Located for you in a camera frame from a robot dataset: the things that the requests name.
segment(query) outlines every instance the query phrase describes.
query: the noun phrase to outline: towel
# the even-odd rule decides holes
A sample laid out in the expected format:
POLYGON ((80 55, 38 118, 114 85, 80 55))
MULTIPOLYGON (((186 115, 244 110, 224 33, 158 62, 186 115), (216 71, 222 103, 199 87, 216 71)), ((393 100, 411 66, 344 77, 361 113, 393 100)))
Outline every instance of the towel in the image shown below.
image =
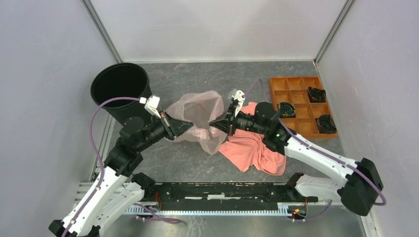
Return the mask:
MULTIPOLYGON (((242 107, 245 114, 254 114, 255 102, 242 107)), ((286 157, 269 150, 262 143, 263 135, 236 130, 229 140, 221 145, 220 152, 227 157, 239 170, 245 172, 251 165, 270 175, 282 175, 285 171, 286 157)))

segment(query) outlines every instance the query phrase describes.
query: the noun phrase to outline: gray tabletop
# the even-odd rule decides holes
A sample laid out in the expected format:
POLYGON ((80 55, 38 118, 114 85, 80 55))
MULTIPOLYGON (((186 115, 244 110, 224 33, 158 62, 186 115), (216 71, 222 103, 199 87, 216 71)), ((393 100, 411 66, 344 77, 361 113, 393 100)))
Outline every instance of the gray tabletop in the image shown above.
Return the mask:
MULTIPOLYGON (((267 97, 270 77, 316 76, 311 62, 232 62, 232 63, 168 63, 141 65, 150 77, 153 94, 160 96, 160 106, 167 108, 183 94, 218 92, 223 98, 236 88, 247 91, 257 78, 261 78, 267 97)), ((246 101, 264 100, 260 85, 256 85, 246 101)), ((111 146, 119 136, 120 124, 116 124, 111 146)), ((332 152, 342 155, 339 138, 312 140, 332 152)), ((287 158, 282 176, 268 175, 254 166, 241 172, 221 153, 209 155, 199 143, 173 143, 165 140, 142 152, 144 161, 134 173, 143 172, 157 182, 285 182, 295 172, 324 177, 324 174, 296 159, 287 158)))

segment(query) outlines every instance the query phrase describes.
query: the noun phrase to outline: wooden tray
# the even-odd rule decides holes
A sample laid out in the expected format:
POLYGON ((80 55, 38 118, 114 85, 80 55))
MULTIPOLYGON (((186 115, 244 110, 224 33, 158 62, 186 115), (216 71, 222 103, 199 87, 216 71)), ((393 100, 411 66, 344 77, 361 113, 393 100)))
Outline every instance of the wooden tray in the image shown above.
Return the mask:
POLYGON ((293 104, 296 110, 296 118, 282 118, 282 121, 307 139, 332 139, 337 137, 337 133, 319 133, 316 119, 320 115, 332 115, 332 113, 327 99, 326 103, 310 103, 307 95, 309 86, 323 89, 318 77, 271 78, 269 89, 275 110, 278 111, 278 105, 281 102, 293 104))

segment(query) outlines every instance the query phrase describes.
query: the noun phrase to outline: white wall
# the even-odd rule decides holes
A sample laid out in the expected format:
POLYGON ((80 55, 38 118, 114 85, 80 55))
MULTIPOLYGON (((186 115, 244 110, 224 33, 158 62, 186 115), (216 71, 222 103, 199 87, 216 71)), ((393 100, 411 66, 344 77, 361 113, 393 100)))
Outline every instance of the white wall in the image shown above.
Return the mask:
POLYGON ((92 0, 125 61, 311 60, 345 0, 92 0))
POLYGON ((114 61, 79 0, 0 11, 0 235, 52 236, 93 164, 90 83, 114 61))
POLYGON ((382 236, 417 236, 419 1, 359 0, 320 62, 346 154, 372 159, 382 236))

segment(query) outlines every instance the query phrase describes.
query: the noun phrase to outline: translucent plastic bag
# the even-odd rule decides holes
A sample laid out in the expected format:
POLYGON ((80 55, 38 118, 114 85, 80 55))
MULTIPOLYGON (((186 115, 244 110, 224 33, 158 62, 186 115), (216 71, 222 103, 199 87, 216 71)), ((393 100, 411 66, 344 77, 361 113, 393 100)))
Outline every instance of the translucent plastic bag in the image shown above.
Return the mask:
POLYGON ((179 136, 174 142, 199 142, 210 155, 215 154, 225 141, 227 134, 209 126, 209 122, 224 112, 221 96, 215 91, 185 94, 166 112, 175 119, 186 120, 194 126, 179 136))

